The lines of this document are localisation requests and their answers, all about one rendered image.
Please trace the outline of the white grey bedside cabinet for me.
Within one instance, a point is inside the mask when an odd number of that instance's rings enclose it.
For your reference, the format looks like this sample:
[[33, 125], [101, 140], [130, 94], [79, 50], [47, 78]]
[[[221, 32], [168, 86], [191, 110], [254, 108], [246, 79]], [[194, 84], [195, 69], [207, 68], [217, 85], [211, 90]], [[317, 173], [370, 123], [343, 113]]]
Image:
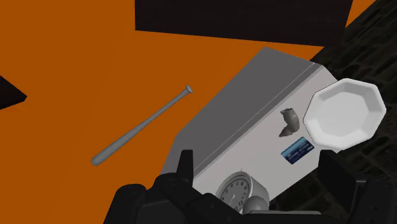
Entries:
[[335, 82], [321, 64], [262, 48], [177, 134], [162, 168], [174, 172], [182, 150], [193, 152], [193, 187], [216, 193], [231, 174], [244, 171], [277, 197], [313, 171], [320, 145], [289, 163], [282, 153], [309, 133], [304, 125], [290, 136], [282, 110], [302, 119], [312, 96]]

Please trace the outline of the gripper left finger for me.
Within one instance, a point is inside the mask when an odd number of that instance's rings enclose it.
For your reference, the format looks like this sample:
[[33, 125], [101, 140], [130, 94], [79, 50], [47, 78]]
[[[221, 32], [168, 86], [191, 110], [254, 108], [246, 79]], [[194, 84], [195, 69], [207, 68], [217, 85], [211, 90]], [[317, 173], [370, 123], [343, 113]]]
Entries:
[[159, 175], [150, 189], [120, 187], [103, 224], [218, 224], [216, 201], [192, 187], [193, 151], [183, 150], [176, 172]]

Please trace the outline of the white octagonal plate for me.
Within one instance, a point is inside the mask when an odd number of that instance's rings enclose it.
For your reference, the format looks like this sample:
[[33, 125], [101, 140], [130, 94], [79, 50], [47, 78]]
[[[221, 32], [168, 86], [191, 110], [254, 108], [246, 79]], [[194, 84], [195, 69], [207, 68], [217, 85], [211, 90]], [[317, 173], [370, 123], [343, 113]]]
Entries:
[[312, 96], [303, 123], [314, 143], [346, 150], [372, 138], [386, 111], [376, 85], [344, 78]]

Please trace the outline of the grey crumpled figure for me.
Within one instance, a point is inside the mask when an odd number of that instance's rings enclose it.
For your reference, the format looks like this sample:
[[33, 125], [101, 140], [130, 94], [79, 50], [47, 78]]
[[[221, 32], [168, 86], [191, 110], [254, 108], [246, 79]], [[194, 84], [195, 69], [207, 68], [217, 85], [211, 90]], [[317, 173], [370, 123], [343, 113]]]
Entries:
[[286, 108], [280, 111], [280, 114], [283, 116], [286, 126], [281, 130], [279, 137], [290, 136], [299, 130], [299, 117], [293, 108]]

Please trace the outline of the grey alarm clock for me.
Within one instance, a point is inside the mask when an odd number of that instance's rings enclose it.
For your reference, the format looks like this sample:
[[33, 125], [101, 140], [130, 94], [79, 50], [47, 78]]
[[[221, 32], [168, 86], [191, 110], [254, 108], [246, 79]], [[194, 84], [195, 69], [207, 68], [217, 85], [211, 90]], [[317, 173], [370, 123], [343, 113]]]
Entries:
[[229, 175], [220, 184], [216, 197], [240, 214], [269, 210], [270, 197], [267, 189], [243, 171]]

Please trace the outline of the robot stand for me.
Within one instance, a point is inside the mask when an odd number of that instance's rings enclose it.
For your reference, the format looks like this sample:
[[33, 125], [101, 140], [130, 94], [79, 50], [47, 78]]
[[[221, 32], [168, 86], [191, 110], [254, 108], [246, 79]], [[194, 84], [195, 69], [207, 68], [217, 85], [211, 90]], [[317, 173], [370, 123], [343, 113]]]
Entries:
[[310, 46], [343, 36], [353, 0], [135, 0], [138, 31]]

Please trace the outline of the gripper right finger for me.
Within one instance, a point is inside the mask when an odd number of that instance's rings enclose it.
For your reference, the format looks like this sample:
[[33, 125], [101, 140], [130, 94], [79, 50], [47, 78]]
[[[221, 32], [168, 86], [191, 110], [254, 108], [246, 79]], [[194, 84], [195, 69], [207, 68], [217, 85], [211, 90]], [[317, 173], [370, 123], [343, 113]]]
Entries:
[[347, 224], [393, 224], [397, 188], [359, 172], [332, 150], [321, 150], [318, 178], [350, 214]]

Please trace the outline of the grey baseball bat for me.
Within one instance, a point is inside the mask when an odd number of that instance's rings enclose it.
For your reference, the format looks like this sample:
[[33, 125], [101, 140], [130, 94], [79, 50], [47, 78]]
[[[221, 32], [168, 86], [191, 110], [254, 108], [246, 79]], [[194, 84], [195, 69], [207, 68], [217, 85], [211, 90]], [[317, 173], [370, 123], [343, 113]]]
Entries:
[[96, 154], [91, 159], [92, 165], [100, 165], [106, 159], [108, 159], [111, 155], [117, 152], [122, 146], [124, 146], [127, 142], [129, 142], [133, 137], [135, 137], [140, 131], [142, 131], [149, 123], [151, 123], [154, 119], [160, 116], [164, 111], [171, 108], [175, 103], [181, 100], [183, 97], [187, 96], [188, 94], [192, 94], [193, 89], [191, 86], [185, 86], [185, 89], [178, 94], [175, 98], [169, 101], [166, 105], [160, 108], [157, 112], [151, 115], [148, 119], [141, 122], [139, 125], [131, 129], [130, 131], [126, 132], [123, 136], [119, 137], [116, 141], [111, 143], [109, 146], [104, 148], [98, 154]]

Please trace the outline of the blue card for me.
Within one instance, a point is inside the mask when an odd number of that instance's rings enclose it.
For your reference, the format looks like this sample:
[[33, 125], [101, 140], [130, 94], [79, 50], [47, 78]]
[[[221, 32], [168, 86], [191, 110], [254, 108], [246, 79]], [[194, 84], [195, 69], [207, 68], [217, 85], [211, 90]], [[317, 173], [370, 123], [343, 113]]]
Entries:
[[300, 160], [303, 156], [312, 151], [314, 146], [306, 140], [306, 138], [301, 137], [295, 141], [291, 146], [286, 148], [281, 155], [290, 163], [294, 164]]

